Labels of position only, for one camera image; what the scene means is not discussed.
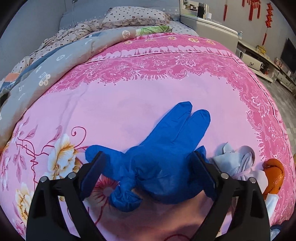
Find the polka dot duvet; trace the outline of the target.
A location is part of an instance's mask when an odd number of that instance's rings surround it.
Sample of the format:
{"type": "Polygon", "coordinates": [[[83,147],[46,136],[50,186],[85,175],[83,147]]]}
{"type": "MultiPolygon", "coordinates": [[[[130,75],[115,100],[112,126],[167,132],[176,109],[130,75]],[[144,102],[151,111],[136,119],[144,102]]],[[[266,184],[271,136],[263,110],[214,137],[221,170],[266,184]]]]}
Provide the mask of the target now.
{"type": "Polygon", "coordinates": [[[65,46],[66,44],[76,42],[93,32],[98,32],[102,29],[103,19],[93,19],[77,23],[75,27],[59,30],[53,37],[45,39],[43,43],[31,54],[25,56],[17,65],[14,66],[11,73],[22,73],[27,67],[32,65],[47,53],[65,46]]]}

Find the orange peel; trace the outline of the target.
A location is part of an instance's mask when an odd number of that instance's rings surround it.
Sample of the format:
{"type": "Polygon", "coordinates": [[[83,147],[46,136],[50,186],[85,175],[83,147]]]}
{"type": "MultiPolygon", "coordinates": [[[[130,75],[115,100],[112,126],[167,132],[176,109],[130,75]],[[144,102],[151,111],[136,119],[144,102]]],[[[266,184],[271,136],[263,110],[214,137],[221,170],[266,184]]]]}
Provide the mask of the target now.
{"type": "Polygon", "coordinates": [[[263,198],[266,200],[268,194],[277,194],[280,191],[285,177],[285,170],[278,159],[269,159],[262,166],[268,180],[268,185],[263,192],[263,198]]]}

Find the grey knotted sock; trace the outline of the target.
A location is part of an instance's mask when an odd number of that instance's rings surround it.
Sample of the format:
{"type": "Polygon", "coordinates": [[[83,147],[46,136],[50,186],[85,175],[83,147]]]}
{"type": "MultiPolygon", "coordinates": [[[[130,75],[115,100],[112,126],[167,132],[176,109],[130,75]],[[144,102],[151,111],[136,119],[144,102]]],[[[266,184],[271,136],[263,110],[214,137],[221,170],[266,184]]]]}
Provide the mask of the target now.
{"type": "Polygon", "coordinates": [[[242,146],[234,150],[227,142],[219,155],[212,158],[212,163],[223,173],[233,179],[246,181],[254,177],[254,150],[249,146],[242,146]]]}

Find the blue rubber glove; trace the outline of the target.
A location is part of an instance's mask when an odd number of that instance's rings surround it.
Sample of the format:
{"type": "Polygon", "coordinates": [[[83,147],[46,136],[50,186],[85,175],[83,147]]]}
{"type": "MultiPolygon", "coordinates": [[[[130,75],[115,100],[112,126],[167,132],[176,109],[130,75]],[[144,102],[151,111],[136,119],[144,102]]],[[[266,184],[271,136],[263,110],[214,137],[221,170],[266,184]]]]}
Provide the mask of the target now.
{"type": "Polygon", "coordinates": [[[92,145],[85,152],[88,162],[104,153],[99,172],[118,185],[109,203],[122,212],[137,209],[142,199],[133,192],[163,204],[177,204],[197,196],[202,190],[199,158],[206,150],[199,146],[210,125],[207,110],[192,112],[189,101],[175,105],[155,126],[147,138],[125,153],[92,145]]]}

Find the left red knot hanging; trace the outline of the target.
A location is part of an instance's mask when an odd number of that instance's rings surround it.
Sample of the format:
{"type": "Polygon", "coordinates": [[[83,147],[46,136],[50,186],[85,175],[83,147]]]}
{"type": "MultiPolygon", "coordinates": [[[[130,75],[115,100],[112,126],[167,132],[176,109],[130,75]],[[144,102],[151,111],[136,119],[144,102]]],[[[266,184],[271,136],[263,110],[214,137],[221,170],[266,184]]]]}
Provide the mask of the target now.
{"type": "Polygon", "coordinates": [[[227,17],[227,10],[228,10],[228,0],[225,0],[225,4],[224,4],[224,12],[223,12],[223,21],[226,20],[226,17],[227,17]]]}

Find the black thermos bottle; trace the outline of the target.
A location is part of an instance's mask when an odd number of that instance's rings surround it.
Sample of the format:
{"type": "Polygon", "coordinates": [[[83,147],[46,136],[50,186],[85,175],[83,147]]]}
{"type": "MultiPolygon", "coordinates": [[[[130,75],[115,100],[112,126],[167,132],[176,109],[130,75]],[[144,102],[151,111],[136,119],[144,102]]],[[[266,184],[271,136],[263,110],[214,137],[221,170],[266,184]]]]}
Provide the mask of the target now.
{"type": "Polygon", "coordinates": [[[205,14],[205,8],[203,3],[198,3],[198,8],[197,8],[197,17],[198,18],[203,18],[205,14]]]}

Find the white bedside cabinet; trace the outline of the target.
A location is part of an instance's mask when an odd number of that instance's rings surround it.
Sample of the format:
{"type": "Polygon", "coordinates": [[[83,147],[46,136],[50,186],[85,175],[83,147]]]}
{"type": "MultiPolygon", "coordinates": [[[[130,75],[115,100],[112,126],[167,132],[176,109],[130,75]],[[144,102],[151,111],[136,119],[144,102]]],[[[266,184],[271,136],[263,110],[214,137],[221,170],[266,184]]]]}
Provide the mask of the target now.
{"type": "Polygon", "coordinates": [[[180,1],[180,22],[193,29],[200,37],[219,42],[230,51],[236,52],[238,33],[212,20],[209,5],[204,1],[180,1]],[[204,4],[203,18],[197,17],[198,3],[204,4]]]}

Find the black wall television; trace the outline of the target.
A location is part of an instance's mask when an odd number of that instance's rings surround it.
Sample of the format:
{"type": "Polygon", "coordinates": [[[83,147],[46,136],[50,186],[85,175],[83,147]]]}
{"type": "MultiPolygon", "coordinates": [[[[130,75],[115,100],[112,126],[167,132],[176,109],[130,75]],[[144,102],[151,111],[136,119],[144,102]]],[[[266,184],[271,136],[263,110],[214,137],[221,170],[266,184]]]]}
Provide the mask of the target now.
{"type": "Polygon", "coordinates": [[[288,38],[285,42],[283,52],[281,54],[281,60],[290,69],[292,73],[296,71],[296,48],[288,38]]]}

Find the small white bottle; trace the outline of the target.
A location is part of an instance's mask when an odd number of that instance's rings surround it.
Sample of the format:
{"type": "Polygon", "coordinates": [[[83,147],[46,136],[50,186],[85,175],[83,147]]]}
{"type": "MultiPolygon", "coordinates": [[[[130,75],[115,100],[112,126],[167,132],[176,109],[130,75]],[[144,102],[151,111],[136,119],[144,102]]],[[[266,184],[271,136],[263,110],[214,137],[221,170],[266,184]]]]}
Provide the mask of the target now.
{"type": "Polygon", "coordinates": [[[242,37],[243,37],[243,32],[242,31],[239,31],[238,32],[238,39],[239,40],[242,40],[242,37]]]}

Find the polka dot pillow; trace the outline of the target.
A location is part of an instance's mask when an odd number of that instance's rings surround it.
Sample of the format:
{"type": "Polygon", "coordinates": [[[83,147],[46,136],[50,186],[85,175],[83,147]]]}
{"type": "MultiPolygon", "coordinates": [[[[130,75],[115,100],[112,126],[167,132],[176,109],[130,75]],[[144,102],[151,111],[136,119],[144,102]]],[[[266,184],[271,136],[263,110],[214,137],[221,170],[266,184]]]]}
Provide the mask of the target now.
{"type": "Polygon", "coordinates": [[[170,15],[157,9],[138,6],[117,6],[108,11],[102,21],[102,27],[158,26],[166,25],[169,22],[170,15]]]}

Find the red knot hanging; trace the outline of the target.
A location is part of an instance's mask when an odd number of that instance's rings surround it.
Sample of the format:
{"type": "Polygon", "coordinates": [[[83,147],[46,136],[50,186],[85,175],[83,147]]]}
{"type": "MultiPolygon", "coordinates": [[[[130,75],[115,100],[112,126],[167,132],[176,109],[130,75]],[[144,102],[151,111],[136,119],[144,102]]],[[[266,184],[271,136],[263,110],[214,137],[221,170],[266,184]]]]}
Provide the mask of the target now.
{"type": "Polygon", "coordinates": [[[228,0],[225,0],[225,4],[224,4],[224,12],[223,12],[223,21],[226,20],[226,17],[227,17],[227,10],[228,10],[228,0]]]}
{"type": "Polygon", "coordinates": [[[260,0],[242,0],[242,6],[249,5],[249,15],[248,20],[252,21],[254,12],[256,11],[256,18],[260,19],[260,12],[261,12],[261,1],[260,0]]]}
{"type": "Polygon", "coordinates": [[[271,23],[273,21],[273,6],[272,6],[271,2],[269,2],[267,4],[266,11],[267,11],[266,20],[265,20],[266,32],[264,33],[264,37],[262,40],[262,46],[264,46],[264,44],[266,42],[267,32],[268,32],[268,29],[271,28],[271,23]]]}

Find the pink floral bedspread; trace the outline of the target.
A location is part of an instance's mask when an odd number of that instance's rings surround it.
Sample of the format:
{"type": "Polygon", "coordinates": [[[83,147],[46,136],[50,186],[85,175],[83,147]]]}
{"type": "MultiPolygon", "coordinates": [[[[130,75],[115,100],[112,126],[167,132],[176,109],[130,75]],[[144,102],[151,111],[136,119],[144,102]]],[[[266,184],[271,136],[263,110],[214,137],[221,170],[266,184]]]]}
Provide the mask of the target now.
{"type": "Polygon", "coordinates": [[[254,168],[275,158],[285,170],[270,219],[295,206],[295,165],[285,124],[271,94],[223,45],[161,33],[117,43],[64,74],[16,123],[1,148],[1,208],[17,237],[26,238],[30,205],[41,177],[78,172],[85,151],[102,145],[125,153],[140,144],[176,104],[210,113],[200,141],[207,157],[229,142],[254,150],[254,168]]]}

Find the centre red knot hanging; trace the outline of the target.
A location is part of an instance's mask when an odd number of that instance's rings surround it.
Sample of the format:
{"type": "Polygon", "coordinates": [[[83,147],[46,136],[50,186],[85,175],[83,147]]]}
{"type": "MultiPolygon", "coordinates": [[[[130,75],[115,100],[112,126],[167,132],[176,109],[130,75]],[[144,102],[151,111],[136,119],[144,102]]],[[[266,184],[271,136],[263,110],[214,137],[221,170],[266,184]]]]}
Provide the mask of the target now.
{"type": "Polygon", "coordinates": [[[249,5],[249,15],[248,20],[252,21],[254,12],[256,11],[256,18],[260,19],[260,12],[261,12],[261,1],[260,0],[242,0],[242,6],[249,5]]]}

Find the right red knot hanging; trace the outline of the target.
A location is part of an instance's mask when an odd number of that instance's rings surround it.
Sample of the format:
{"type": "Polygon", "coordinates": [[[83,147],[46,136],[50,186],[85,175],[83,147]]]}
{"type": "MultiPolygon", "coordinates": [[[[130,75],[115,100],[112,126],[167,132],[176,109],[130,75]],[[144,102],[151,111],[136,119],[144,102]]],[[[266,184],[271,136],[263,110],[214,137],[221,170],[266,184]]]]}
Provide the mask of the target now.
{"type": "Polygon", "coordinates": [[[271,28],[271,23],[273,21],[273,6],[272,6],[271,2],[269,2],[267,4],[266,11],[267,11],[266,20],[265,20],[266,32],[264,33],[264,37],[262,40],[262,46],[264,46],[264,44],[266,42],[267,32],[268,32],[268,29],[271,28]]]}

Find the white coffee table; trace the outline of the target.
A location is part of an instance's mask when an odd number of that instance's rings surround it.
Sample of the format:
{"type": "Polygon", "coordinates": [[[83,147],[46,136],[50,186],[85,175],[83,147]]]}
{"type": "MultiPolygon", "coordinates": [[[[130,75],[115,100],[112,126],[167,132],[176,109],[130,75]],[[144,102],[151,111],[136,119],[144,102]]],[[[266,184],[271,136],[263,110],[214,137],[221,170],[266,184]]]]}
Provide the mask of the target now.
{"type": "Polygon", "coordinates": [[[243,40],[239,40],[235,54],[239,57],[258,77],[269,83],[273,83],[276,76],[274,70],[276,65],[257,48],[243,40]]]}

